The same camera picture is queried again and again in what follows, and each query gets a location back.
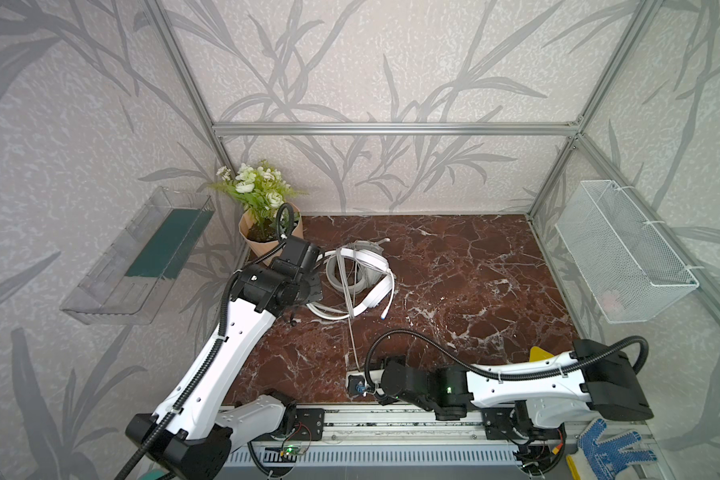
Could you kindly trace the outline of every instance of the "wall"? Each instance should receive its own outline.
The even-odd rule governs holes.
[[[242,255],[218,196],[151,325],[59,311],[157,185],[212,179],[198,125],[138,2],[0,2],[0,478],[112,478],[210,332]]]
[[[587,134],[720,282],[720,2],[665,2]],[[534,225],[582,333],[650,342],[640,383],[675,477],[720,480],[717,322],[691,294],[648,322],[607,323],[554,229],[578,183],[598,178],[574,153]]]
[[[215,122],[567,122],[637,1],[164,4]],[[562,143],[226,138],[235,165],[288,171],[305,212],[348,214],[525,212]]]

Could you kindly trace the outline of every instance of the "flower pot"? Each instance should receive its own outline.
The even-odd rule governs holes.
[[[299,213],[298,208],[295,206],[293,207],[293,210],[297,214]],[[251,215],[250,210],[246,210],[246,212],[242,215],[242,218],[240,218],[240,235],[242,235],[242,238],[244,238],[246,243],[248,243],[248,246],[251,247],[251,252],[253,252],[256,256],[260,256],[275,248],[277,246],[277,240],[273,240],[271,242],[254,242],[253,240],[248,240],[248,232],[250,232],[254,224],[255,222],[253,221],[253,216]],[[297,236],[298,238],[304,238],[304,221],[301,216],[298,218],[298,223],[296,228],[293,230],[292,235]],[[264,264],[269,265],[272,262],[272,259],[276,256],[280,256],[281,253],[282,250],[280,250],[277,254],[270,256],[267,260],[264,260]]]

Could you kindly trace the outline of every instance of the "brown marble tabletop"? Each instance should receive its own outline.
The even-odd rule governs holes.
[[[382,246],[396,275],[392,308],[381,320],[385,298],[352,323],[361,366],[375,338],[395,327],[422,332],[461,360],[485,365],[526,362],[532,346],[564,352],[577,338],[521,215],[310,216],[304,237],[326,250],[354,240],[391,239]],[[343,308],[343,297],[325,280],[323,294],[324,304]],[[346,371],[357,367],[346,320],[322,320],[304,307],[294,320],[291,326],[278,319],[265,333],[225,404],[250,402],[267,389],[300,403],[350,401]],[[376,349],[376,357],[399,354],[415,367],[452,363],[410,336],[393,336]]]

